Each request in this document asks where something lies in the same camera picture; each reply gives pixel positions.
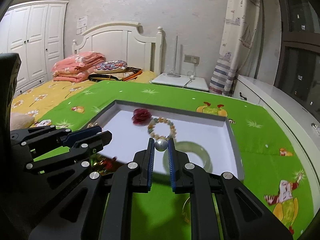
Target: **wardrobe door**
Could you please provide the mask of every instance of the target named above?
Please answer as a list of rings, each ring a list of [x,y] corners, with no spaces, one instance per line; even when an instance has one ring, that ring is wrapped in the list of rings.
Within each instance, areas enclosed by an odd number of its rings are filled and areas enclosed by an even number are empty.
[[[8,32],[12,11],[7,11],[0,22],[0,53],[8,52]]]
[[[30,81],[47,73],[44,32],[48,4],[31,5],[27,28],[27,60]]]
[[[9,27],[8,52],[19,53],[21,66],[17,77],[17,87],[29,81],[27,68],[27,26],[31,6],[24,6],[12,10]]]
[[[63,28],[66,4],[49,4],[45,26],[45,60],[48,80],[52,79],[51,69],[63,59]]]

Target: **beaded bracelet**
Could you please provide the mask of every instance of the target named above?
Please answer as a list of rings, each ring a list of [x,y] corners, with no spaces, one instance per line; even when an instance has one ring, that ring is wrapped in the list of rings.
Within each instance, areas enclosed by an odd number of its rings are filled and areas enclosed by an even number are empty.
[[[163,123],[167,123],[169,126],[170,126],[170,134],[169,136],[165,137],[165,136],[159,136],[158,134],[155,134],[153,131],[154,131],[154,128],[156,126],[157,123],[160,123],[160,122],[163,122]],[[171,122],[170,120],[166,119],[166,118],[163,118],[163,117],[159,117],[159,118],[154,118],[150,121],[149,125],[148,125],[148,134],[158,140],[159,138],[163,138],[165,140],[169,140],[170,138],[175,138],[176,137],[176,129],[175,129],[175,126],[173,125],[173,122]]]

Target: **drawer knob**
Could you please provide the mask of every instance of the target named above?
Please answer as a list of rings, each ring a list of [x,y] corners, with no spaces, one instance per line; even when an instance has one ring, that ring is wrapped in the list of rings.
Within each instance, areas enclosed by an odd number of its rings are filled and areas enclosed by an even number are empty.
[[[247,98],[244,97],[241,92],[239,93],[239,95],[240,95],[241,98],[243,98],[244,101],[247,101]]]

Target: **white headboard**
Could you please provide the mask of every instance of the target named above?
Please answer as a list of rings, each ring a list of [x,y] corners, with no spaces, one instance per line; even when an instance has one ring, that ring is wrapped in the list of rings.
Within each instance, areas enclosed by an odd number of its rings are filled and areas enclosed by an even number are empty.
[[[153,70],[157,75],[161,71],[162,27],[158,27],[156,37],[142,36],[140,23],[119,21],[96,25],[82,33],[80,45],[76,40],[72,44],[72,53],[95,51],[104,54],[108,61],[124,60],[128,66]]]

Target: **paper notice on wall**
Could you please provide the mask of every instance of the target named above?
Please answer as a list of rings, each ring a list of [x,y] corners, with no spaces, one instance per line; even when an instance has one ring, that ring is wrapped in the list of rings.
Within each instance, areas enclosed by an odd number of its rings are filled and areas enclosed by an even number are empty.
[[[86,27],[88,23],[88,16],[84,16],[77,19],[77,29],[81,29]]]

